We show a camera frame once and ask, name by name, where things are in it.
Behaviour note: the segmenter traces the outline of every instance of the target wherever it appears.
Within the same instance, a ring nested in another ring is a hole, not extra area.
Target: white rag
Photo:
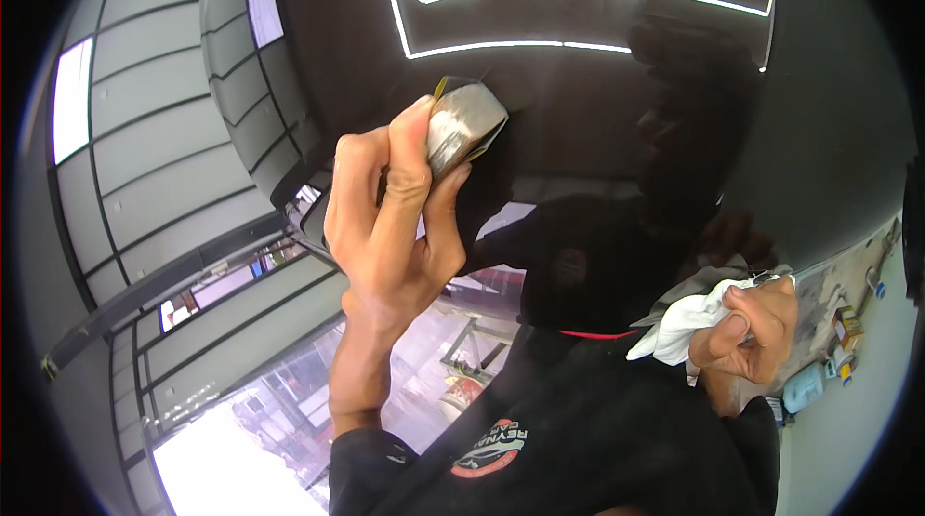
[[[707,295],[688,295],[672,303],[661,320],[649,328],[626,354],[627,360],[638,360],[651,354],[656,360],[677,365],[687,360],[691,337],[704,327],[713,327],[730,313],[723,305],[723,294],[730,286],[747,290],[755,287],[755,279],[723,279]]]

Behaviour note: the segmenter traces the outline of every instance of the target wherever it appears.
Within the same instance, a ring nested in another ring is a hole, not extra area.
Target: blue container
[[[825,373],[822,364],[816,361],[787,380],[783,385],[783,406],[790,413],[797,413],[822,397]]]

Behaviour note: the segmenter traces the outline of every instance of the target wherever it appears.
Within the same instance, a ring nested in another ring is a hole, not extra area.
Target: red stripe
[[[566,336],[585,337],[587,339],[616,339],[617,337],[628,336],[630,334],[634,334],[635,332],[636,330],[634,329],[633,331],[627,331],[626,333],[617,334],[614,336],[613,334],[589,334],[585,333],[584,331],[565,331],[564,329],[559,330],[559,333],[565,334]]]

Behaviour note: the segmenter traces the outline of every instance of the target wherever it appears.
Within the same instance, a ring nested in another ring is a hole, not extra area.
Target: logo
[[[449,471],[463,478],[479,478],[497,472],[513,462],[524,448],[526,434],[518,422],[498,420]]]

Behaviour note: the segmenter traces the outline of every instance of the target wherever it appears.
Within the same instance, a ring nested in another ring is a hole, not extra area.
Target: black shirt
[[[331,513],[772,514],[768,404],[721,420],[683,365],[625,360],[637,339],[522,326],[504,370],[422,455],[382,430],[335,440]]]

